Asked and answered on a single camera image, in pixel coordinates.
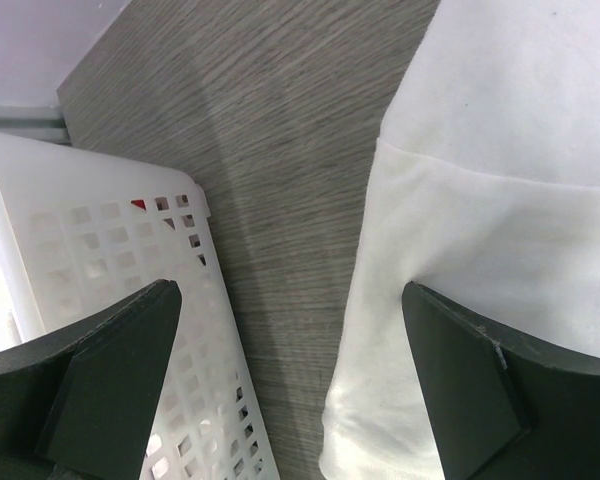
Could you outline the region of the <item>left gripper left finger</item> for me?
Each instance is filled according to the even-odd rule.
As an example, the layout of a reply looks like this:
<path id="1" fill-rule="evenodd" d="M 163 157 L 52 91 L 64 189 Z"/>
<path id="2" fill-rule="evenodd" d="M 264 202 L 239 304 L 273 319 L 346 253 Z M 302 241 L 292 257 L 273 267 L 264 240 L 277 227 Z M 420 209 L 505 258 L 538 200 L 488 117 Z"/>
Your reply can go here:
<path id="1" fill-rule="evenodd" d="M 0 352 L 0 479 L 137 479 L 182 295 L 158 280 Z"/>

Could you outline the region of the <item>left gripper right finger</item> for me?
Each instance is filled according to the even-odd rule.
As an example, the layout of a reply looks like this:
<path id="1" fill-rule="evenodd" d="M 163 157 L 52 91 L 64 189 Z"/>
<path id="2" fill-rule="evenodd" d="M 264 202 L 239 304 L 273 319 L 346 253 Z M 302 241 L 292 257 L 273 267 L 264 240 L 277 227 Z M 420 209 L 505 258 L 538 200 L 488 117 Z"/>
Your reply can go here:
<path id="1" fill-rule="evenodd" d="M 415 283 L 402 309 L 448 479 L 600 479 L 600 358 Z"/>

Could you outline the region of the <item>white t shirt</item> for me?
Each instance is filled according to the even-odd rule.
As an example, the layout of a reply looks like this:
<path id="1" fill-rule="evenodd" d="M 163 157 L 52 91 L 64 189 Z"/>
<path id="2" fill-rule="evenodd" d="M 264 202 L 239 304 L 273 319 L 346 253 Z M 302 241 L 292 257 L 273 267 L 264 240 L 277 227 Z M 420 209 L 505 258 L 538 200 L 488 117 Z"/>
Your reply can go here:
<path id="1" fill-rule="evenodd" d="M 440 479 L 410 282 L 600 357 L 600 1 L 443 1 L 382 120 L 336 367 L 328 479 Z"/>

